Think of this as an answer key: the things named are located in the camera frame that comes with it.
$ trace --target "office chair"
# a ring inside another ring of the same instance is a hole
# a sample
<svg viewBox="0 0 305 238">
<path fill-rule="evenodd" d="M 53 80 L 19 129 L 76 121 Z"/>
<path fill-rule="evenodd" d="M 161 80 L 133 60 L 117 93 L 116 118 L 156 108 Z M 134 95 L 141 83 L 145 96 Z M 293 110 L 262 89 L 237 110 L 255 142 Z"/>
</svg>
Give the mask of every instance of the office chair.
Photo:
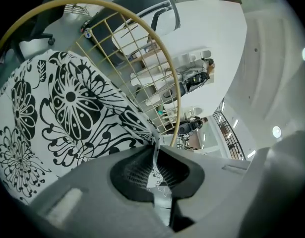
<svg viewBox="0 0 305 238">
<path fill-rule="evenodd" d="M 49 1 L 52 0 L 42 0 L 41 4 Z M 43 32 L 49 25 L 63 16 L 64 8 L 65 6 L 60 6 L 43 11 L 39 15 L 29 19 L 24 25 L 21 25 L 15 31 L 15 33 L 12 35 L 10 46 L 21 63 L 25 61 L 25 58 L 20 49 L 20 42 L 29 42 L 36 39 L 49 39 L 48 44 L 54 44 L 55 38 L 53 37 L 53 34 Z"/>
</svg>

